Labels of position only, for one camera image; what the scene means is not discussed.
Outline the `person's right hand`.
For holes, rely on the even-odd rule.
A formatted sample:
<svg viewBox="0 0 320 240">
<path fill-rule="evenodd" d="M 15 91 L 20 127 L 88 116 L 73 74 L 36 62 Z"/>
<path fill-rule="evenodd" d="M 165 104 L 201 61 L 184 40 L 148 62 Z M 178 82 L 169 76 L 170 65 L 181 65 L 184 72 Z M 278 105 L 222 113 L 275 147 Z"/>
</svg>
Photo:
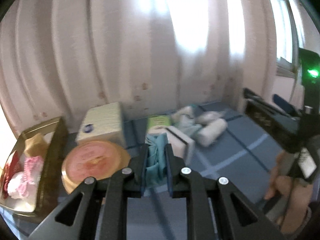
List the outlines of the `person's right hand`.
<svg viewBox="0 0 320 240">
<path fill-rule="evenodd" d="M 285 216 L 278 218 L 277 223 L 280 225 L 280 231 L 283 234 L 293 235 L 306 223 L 313 185 L 303 186 L 299 180 L 293 180 L 288 176 L 279 174 L 285 155 L 286 152 L 282 151 L 276 158 L 276 165 L 271 170 L 269 188 L 265 194 L 265 199 L 271 199 L 279 192 L 289 201 Z"/>
</svg>

